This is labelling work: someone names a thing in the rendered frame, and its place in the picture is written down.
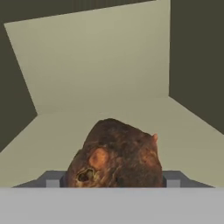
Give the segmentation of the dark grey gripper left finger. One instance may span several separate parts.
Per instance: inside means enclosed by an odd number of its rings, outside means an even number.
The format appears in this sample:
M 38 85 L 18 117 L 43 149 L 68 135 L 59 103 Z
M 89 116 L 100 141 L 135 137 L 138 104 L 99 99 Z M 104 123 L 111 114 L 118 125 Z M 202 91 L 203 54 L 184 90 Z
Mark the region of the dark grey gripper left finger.
M 17 185 L 17 187 L 28 187 L 28 188 L 45 188 L 45 187 L 64 187 L 65 186 L 65 171 L 45 171 L 38 178 Z

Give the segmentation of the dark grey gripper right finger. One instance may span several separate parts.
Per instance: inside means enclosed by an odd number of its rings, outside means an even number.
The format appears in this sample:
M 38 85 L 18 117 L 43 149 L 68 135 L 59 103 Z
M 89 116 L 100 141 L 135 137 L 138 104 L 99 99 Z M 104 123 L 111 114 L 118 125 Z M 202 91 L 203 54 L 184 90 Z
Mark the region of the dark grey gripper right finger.
M 210 187 L 212 186 L 200 183 L 196 180 L 188 178 L 183 172 L 181 171 L 163 171 L 163 182 L 164 187 L 167 188 L 187 188 L 187 187 Z

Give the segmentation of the brown bread loaf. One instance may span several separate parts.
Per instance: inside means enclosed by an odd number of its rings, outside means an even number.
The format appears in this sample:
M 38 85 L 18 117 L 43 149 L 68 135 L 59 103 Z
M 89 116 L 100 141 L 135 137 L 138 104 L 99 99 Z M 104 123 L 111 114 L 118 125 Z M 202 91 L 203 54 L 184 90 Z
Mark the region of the brown bread loaf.
M 66 171 L 67 187 L 161 187 L 158 135 L 113 118 L 98 121 Z

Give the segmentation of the olive cabinet interior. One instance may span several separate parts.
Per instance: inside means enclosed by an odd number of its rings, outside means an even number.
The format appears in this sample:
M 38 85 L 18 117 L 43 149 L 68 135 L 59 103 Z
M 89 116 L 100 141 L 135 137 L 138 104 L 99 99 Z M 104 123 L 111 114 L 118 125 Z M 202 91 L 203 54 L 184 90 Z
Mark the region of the olive cabinet interior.
M 0 186 L 64 171 L 115 118 L 158 136 L 166 170 L 224 186 L 224 134 L 168 93 L 171 0 L 9 22 L 36 117 L 0 151 Z

